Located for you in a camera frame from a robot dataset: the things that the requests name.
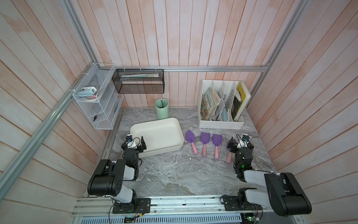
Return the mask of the purple square shovel pink handle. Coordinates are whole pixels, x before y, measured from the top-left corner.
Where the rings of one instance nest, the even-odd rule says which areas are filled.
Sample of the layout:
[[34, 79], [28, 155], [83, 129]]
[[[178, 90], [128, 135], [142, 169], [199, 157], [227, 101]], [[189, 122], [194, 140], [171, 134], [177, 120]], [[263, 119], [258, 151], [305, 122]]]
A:
[[200, 140], [203, 144], [203, 149], [202, 149], [203, 158], [207, 156], [207, 144], [210, 142], [210, 137], [211, 137], [210, 133], [206, 133], [206, 132], [201, 133]]

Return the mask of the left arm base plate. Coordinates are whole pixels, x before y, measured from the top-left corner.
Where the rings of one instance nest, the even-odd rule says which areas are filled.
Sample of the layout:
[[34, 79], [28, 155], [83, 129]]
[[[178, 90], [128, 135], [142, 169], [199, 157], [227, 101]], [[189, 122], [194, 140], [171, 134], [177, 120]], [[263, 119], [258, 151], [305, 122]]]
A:
[[115, 202], [113, 207], [113, 214], [146, 214], [150, 212], [151, 199], [139, 198], [133, 199], [130, 203]]

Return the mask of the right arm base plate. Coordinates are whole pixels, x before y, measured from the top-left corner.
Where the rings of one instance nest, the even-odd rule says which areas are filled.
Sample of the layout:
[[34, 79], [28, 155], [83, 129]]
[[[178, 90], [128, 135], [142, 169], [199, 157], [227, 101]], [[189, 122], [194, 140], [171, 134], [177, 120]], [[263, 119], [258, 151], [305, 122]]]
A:
[[223, 195], [220, 202], [224, 205], [225, 211], [260, 211], [262, 206], [249, 203], [245, 198], [238, 196]]

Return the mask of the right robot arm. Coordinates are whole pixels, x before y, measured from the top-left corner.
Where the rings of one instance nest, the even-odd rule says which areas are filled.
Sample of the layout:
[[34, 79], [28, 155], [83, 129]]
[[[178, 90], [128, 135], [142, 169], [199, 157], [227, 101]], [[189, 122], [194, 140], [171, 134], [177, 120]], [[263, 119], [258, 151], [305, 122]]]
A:
[[254, 146], [249, 136], [243, 134], [231, 138], [227, 148], [235, 155], [233, 165], [236, 177], [245, 183], [263, 187], [241, 188], [237, 197], [223, 197], [226, 210], [271, 208], [277, 215], [310, 214], [312, 205], [292, 173], [275, 173], [273, 171], [257, 170], [252, 167]]

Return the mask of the purple pointed trowel pink handle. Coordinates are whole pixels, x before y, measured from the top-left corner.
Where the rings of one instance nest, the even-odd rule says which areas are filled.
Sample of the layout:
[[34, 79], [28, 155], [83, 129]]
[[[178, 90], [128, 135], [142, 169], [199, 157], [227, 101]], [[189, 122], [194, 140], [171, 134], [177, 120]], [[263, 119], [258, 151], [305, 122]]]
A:
[[194, 133], [192, 131], [190, 131], [190, 130], [187, 130], [187, 132], [186, 132], [186, 141], [191, 144], [193, 153], [195, 155], [197, 155], [198, 151], [197, 151], [197, 148], [196, 148], [196, 146], [194, 144], [195, 141], [196, 141], [196, 137], [195, 137]]

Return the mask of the purple pointed shovel pink handle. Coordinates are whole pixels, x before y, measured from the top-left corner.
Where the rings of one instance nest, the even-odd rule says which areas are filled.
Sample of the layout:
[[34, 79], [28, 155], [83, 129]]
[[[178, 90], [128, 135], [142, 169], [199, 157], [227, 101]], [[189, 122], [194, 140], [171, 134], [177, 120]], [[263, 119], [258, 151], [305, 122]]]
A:
[[227, 150], [228, 150], [228, 156], [227, 156], [227, 159], [226, 159], [226, 163], [230, 164], [231, 161], [232, 161], [232, 152], [231, 152], [230, 148], [227, 148]]

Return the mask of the white storage box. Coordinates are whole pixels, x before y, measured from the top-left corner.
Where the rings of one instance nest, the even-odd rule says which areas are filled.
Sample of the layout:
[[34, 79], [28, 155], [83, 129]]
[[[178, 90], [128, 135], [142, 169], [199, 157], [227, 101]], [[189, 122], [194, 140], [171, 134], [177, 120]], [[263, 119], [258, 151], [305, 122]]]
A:
[[181, 126], [176, 118], [135, 124], [130, 129], [130, 135], [144, 138], [146, 149], [139, 153], [139, 158], [180, 150], [184, 144]]

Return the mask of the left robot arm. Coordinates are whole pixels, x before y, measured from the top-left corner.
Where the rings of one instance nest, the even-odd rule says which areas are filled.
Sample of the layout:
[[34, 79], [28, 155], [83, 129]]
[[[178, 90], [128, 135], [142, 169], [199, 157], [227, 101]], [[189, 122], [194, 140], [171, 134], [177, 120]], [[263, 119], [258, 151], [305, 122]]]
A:
[[139, 167], [142, 164], [139, 154], [147, 147], [143, 137], [134, 138], [128, 135], [121, 148], [123, 149], [121, 159], [100, 160], [89, 180], [87, 192], [97, 197], [110, 197], [120, 204], [136, 205], [135, 190], [127, 188], [123, 182], [137, 180]]

